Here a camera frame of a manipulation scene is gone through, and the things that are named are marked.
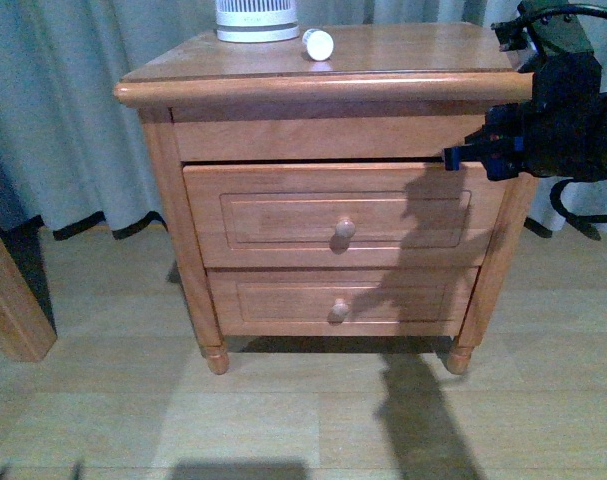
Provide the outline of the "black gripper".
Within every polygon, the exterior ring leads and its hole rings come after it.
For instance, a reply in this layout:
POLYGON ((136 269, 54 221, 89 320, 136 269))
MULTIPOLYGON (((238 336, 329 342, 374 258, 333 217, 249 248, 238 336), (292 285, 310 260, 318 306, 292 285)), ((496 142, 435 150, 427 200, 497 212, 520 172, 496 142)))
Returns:
POLYGON ((524 117, 530 102, 508 103, 491 107, 484 125, 468 135, 460 146, 443 149, 446 171, 458 171, 464 162, 478 161, 490 181, 531 174, 525 160, 524 117))

